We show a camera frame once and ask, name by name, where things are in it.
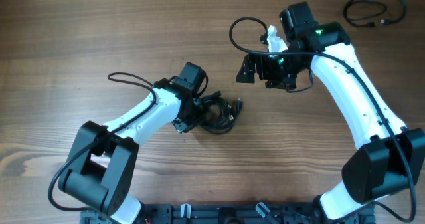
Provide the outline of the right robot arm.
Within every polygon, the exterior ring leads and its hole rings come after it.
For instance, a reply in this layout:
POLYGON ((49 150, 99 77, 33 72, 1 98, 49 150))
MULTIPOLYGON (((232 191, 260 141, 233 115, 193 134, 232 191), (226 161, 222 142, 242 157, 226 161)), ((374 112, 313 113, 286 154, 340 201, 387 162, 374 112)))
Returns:
POLYGON ((380 97, 362 69, 351 40, 337 23, 319 24, 306 2, 280 15, 284 37, 273 26, 260 37, 265 52, 246 50, 236 76, 239 83, 264 80, 267 88, 298 91, 298 74, 318 78, 339 107, 356 151, 342 167, 342 180, 319 195, 309 216, 314 223, 338 223, 381 205, 384 197, 410 193, 410 215, 416 216, 415 186, 424 163, 424 131, 409 129, 380 97))

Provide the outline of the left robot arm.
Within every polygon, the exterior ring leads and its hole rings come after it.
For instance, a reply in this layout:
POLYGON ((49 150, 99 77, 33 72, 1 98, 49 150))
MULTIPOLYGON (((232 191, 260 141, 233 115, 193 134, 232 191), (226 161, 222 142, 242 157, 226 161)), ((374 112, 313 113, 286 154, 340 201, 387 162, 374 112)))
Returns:
POLYGON ((188 132, 201 115, 198 97, 205 71, 188 62, 180 75, 141 87, 149 96, 115 120, 88 121, 74 139, 65 164, 51 186, 84 203, 81 223, 146 223, 142 202, 129 194, 139 148, 160 128, 172 123, 188 132))

